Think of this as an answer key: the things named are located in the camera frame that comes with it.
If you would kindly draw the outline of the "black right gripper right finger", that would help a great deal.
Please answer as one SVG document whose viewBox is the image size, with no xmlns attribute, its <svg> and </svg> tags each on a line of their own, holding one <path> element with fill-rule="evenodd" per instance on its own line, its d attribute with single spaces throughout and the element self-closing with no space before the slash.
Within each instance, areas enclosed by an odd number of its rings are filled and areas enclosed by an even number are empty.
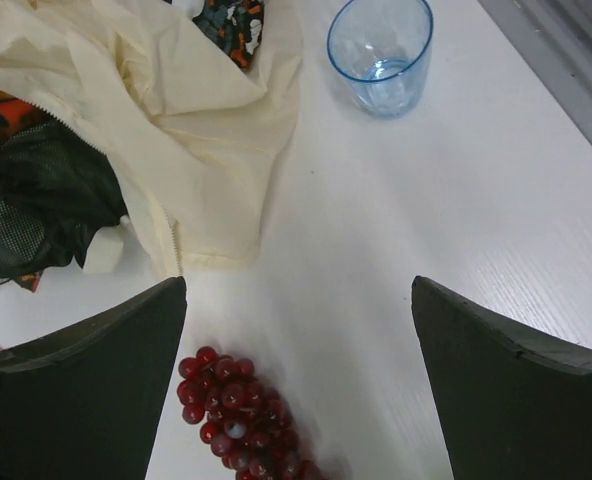
<svg viewBox="0 0 592 480">
<path fill-rule="evenodd" d="M 456 479 L 592 479 L 592 350 L 418 276 L 412 317 Z"/>
</svg>

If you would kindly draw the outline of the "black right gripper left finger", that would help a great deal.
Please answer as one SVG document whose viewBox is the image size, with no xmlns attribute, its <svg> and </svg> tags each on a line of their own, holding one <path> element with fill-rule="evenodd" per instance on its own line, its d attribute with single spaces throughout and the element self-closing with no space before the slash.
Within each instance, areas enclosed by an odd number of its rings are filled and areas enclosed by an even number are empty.
<svg viewBox="0 0 592 480">
<path fill-rule="evenodd" d="M 0 351 L 0 479 L 143 479 L 174 370 L 186 283 Z"/>
</svg>

